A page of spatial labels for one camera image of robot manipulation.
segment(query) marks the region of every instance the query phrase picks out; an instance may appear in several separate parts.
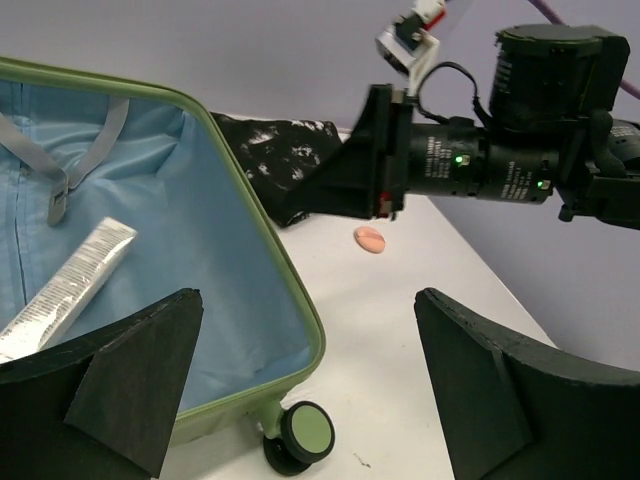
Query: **toothpaste tube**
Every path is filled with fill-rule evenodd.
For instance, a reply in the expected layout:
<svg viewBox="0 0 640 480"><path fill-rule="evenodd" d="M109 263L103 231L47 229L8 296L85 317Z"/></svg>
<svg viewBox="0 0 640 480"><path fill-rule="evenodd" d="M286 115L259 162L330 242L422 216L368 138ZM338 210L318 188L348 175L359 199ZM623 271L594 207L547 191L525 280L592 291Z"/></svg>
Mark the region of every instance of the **toothpaste tube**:
<svg viewBox="0 0 640 480"><path fill-rule="evenodd" d="M105 218L0 333L0 364L55 344L120 264L137 232Z"/></svg>

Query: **suitcase zipper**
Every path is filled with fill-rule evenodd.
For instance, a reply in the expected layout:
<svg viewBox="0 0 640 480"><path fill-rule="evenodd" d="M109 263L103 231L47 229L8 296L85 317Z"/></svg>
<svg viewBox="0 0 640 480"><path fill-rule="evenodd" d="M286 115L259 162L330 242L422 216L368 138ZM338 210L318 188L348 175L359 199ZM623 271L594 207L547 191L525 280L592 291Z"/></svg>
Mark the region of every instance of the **suitcase zipper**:
<svg viewBox="0 0 640 480"><path fill-rule="evenodd" d="M18 102L17 105L15 107L16 110L16 114L22 114L23 112L23 107L25 104L24 101L24 84L20 83L20 90L18 93ZM13 231L14 231L14 235L15 235L15 241L16 241L16 251L18 253L18 268L19 268L19 272L20 272L20 289L21 289L21 301L22 306L20 307L20 310L22 310L23 307L25 307L28 303L28 298L27 298L27 284L26 284L26 277L25 277L25 267L24 267L24 257L22 254L22 250L23 250L23 246L22 246L22 242L20 241L20 228L19 228L19 221L20 221L20 201L22 200L22 197L20 195L21 193L21 187L22 187L22 182L25 180L25 175L23 174L23 166L22 166L22 161L18 158L18 177L17 177L17 181L16 181L16 196L15 196L15 209L14 209L14 217L13 217Z"/></svg>

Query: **gray wall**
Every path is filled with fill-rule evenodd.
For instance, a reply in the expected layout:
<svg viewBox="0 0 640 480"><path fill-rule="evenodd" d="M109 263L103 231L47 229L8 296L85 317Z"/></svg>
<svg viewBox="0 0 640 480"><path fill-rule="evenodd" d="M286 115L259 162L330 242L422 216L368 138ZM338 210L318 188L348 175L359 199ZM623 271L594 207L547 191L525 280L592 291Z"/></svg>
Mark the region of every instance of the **gray wall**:
<svg viewBox="0 0 640 480"><path fill-rule="evenodd" d="M469 0L453 0L463 9ZM571 23L598 23L638 45L629 78L640 83L640 3L550 0ZM318 118L349 126L366 86L398 77L374 35L411 0L21 0L3 2L0 53L150 80L209 108ZM456 23L456 15L443 27ZM476 0L445 42L488 93L493 33L542 18L525 0ZM469 114L469 85L439 74L427 104ZM616 112L640 119L621 94ZM565 225L543 207L439 200L439 207L563 348L640 369L640 233L583 220Z"/></svg>

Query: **orange object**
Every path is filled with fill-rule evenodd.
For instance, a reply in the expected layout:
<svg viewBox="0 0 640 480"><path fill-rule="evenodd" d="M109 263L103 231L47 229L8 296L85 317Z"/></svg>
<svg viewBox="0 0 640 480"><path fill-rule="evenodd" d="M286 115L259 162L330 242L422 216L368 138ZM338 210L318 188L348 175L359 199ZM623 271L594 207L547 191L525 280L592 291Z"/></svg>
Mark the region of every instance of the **orange object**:
<svg viewBox="0 0 640 480"><path fill-rule="evenodd" d="M370 253L382 253L386 242L375 228L358 227L353 232L353 236L363 249Z"/></svg>

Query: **cable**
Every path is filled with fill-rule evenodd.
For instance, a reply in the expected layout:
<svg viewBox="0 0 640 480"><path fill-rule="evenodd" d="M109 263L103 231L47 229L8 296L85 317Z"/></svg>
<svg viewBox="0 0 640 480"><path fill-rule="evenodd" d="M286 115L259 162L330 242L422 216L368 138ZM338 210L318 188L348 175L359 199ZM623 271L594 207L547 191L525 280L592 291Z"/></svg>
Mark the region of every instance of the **cable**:
<svg viewBox="0 0 640 480"><path fill-rule="evenodd" d="M527 0L531 5L533 5L536 10L538 10L544 18L546 18L549 23L553 25L566 25L560 18L560 15L551 8L551 6L545 0ZM636 87L632 83L622 80L620 84L620 88L631 95L636 100L640 100L640 88Z"/></svg>
<svg viewBox="0 0 640 480"><path fill-rule="evenodd" d="M422 87L424 87L424 84L427 82L429 77L431 77L431 75L433 75L436 71L442 68L452 68L453 70L456 70L462 73L465 77L471 80L471 83L473 84L473 100L472 100L473 111L478 117L478 119L480 120L480 122L482 122L484 127L488 128L491 124L491 116L484 110L484 108L482 108L482 104L480 103L480 95L478 93L478 83L476 82L476 79L473 77L473 75L471 75L471 73L466 68L464 68L462 65L455 62L441 62L437 64L435 67L429 70L429 73L427 73L424 76L424 78L420 81L420 84L418 85L418 89L417 89L418 93L415 97L415 105L418 113L420 113L420 115L422 115L424 118L428 120L433 120L441 125L445 125L449 123L449 119L447 117L443 117L442 115L436 115L435 113L431 113L430 111L428 111L422 106L422 102L420 101L420 93L422 92Z"/></svg>

